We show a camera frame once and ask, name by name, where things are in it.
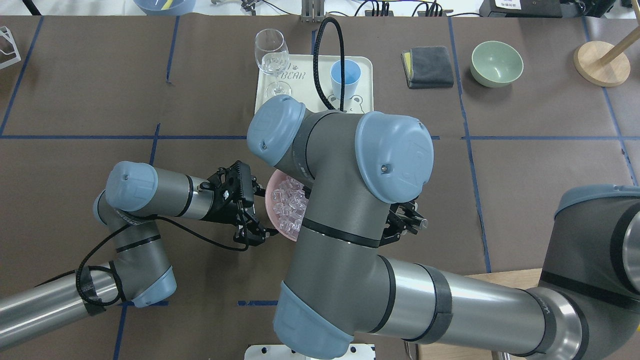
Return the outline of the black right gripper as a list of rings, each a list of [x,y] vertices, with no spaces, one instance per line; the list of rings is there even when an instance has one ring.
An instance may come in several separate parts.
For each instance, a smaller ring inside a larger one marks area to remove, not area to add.
[[[428,220],[418,212],[418,202],[416,200],[393,203],[386,217],[380,246],[393,244],[407,233],[416,235],[419,230],[427,227]]]

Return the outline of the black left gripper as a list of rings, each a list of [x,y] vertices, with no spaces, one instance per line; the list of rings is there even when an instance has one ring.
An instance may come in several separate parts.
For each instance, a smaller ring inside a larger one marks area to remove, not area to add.
[[[219,167],[199,184],[199,191],[212,195],[212,203],[201,221],[237,226],[234,242],[248,247],[265,243],[268,231],[247,208],[255,196],[265,198],[266,189],[254,182],[249,164],[236,161],[229,167]]]

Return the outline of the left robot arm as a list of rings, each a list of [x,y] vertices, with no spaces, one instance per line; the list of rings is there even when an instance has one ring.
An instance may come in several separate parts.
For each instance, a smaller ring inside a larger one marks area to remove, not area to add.
[[[1,349],[7,350],[108,308],[131,302],[137,308],[155,305],[177,288],[158,228],[185,218],[235,228],[229,246],[206,238],[209,244],[244,252],[278,233],[256,217],[255,196],[265,189],[250,166],[236,161],[208,178],[121,161],[93,204],[94,218],[109,234],[81,260],[76,269],[1,301]]]

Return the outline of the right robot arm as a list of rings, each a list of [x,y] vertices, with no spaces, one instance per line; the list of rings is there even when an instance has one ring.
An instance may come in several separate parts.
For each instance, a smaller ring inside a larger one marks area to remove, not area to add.
[[[639,239],[636,186],[568,191],[538,285],[519,289],[380,253],[426,223],[415,200],[434,145],[418,119],[313,112],[277,95],[256,107],[246,139],[310,189],[273,319],[293,351],[331,360],[364,333],[531,360],[601,360],[639,325],[639,282],[623,264]]]

